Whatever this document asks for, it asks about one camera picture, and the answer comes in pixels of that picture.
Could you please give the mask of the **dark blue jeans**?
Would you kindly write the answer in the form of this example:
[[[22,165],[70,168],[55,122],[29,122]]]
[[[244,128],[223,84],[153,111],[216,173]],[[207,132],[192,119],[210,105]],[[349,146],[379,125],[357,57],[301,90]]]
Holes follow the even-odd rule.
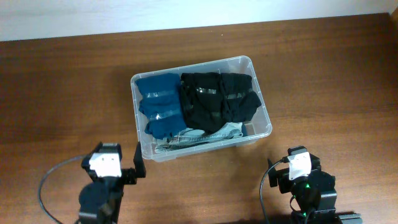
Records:
[[[248,136],[248,131],[247,131],[246,125],[244,123],[242,124],[241,131],[242,131],[244,137]]]

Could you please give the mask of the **light blue jeans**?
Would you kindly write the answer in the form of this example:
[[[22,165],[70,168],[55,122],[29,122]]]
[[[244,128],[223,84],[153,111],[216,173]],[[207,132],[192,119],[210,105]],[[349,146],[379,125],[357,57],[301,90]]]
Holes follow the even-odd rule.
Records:
[[[161,153],[193,147],[201,144],[242,138],[244,137],[241,131],[242,124],[243,123],[226,123],[221,129],[212,134],[201,129],[187,128],[172,138],[153,138],[152,143],[155,146],[155,152]]]

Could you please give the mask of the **clear plastic storage container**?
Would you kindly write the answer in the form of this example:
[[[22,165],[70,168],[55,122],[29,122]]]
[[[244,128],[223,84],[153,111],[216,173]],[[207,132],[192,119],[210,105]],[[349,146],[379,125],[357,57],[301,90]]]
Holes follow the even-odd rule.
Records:
[[[252,89],[258,95],[262,106],[257,109],[252,120],[245,122],[247,136],[238,139],[229,139],[225,141],[218,141],[208,144],[200,144],[193,147],[186,147],[184,149],[177,149],[169,152],[156,152],[153,137],[144,132],[148,123],[147,118],[139,111],[139,102],[142,100],[142,95],[139,92],[136,80],[141,78],[153,77],[162,75],[164,73],[244,73],[252,77]],[[203,152],[214,151],[226,147],[243,146],[255,143],[260,138],[269,136],[272,132],[272,124],[269,114],[267,112],[266,104],[262,97],[262,92],[257,80],[257,75],[254,69],[252,60],[245,56],[240,55],[237,57],[224,58],[221,60],[214,60],[209,62],[197,63],[193,65],[186,65],[182,67],[168,68],[164,70],[156,70],[151,72],[137,73],[131,78],[131,93],[132,102],[134,105],[134,116],[137,129],[137,138],[141,143],[142,157],[144,159],[153,160],[156,162],[163,162],[178,157],[189,156],[192,154],[199,154]]]

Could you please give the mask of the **teal taped garment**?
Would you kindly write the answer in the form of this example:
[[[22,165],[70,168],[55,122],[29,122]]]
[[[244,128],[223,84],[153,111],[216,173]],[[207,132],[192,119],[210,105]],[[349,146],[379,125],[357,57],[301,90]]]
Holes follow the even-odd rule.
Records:
[[[187,128],[180,104],[180,76],[176,73],[135,81],[142,100],[139,111],[148,120],[145,133],[156,139],[172,138]]]

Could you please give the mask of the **small black taped garment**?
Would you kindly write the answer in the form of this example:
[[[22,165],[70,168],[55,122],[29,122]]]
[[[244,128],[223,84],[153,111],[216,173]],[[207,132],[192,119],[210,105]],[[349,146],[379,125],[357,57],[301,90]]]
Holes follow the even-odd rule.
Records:
[[[252,76],[242,73],[222,73],[220,85],[224,96],[224,119],[234,123],[252,120],[258,107],[262,105],[253,90]]]

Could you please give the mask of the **large black taped garment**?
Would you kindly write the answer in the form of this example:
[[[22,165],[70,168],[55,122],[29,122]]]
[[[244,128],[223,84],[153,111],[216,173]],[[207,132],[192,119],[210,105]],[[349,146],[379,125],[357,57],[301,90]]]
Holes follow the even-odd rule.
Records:
[[[219,73],[183,73],[180,102],[186,125],[215,133],[226,121],[222,118],[224,96]]]

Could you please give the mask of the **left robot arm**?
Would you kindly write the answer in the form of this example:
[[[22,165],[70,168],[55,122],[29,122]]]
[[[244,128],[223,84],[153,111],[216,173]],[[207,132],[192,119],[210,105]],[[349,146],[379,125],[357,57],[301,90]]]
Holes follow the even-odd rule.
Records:
[[[77,223],[117,224],[125,185],[136,185],[137,179],[146,177],[141,144],[134,153],[134,167],[123,169],[121,145],[100,142],[82,162],[81,168],[92,183],[79,194],[80,209]]]

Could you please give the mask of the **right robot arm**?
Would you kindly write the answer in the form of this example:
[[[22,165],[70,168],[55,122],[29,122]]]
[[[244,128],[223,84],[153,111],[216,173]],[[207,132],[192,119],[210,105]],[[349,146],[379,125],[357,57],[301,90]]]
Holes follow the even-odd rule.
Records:
[[[266,223],[362,223],[358,213],[337,213],[335,189],[336,178],[322,171],[320,158],[309,153],[305,146],[291,147],[288,155],[276,162],[267,160],[268,169],[264,173],[259,197]],[[291,207],[289,216],[270,221],[262,196],[265,179],[271,187],[278,187],[280,193],[292,194],[290,201],[295,201],[299,209]]]

